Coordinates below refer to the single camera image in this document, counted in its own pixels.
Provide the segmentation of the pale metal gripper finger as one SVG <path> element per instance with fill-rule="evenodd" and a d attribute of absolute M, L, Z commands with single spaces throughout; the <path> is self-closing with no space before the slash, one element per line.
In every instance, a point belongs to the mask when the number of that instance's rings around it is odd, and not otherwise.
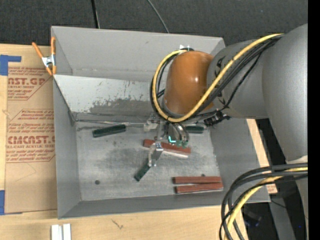
<path fill-rule="evenodd" d="M 160 158 L 161 154 L 163 153 L 164 148 L 160 142 L 156 142 L 152 144 L 149 148 L 148 153 L 148 166 L 155 167 L 157 160 Z"/>
<path fill-rule="evenodd" d="M 146 123 L 143 125 L 143 131 L 144 132 L 150 132 L 157 129 L 157 127 L 160 125 L 160 120 L 147 120 Z"/>

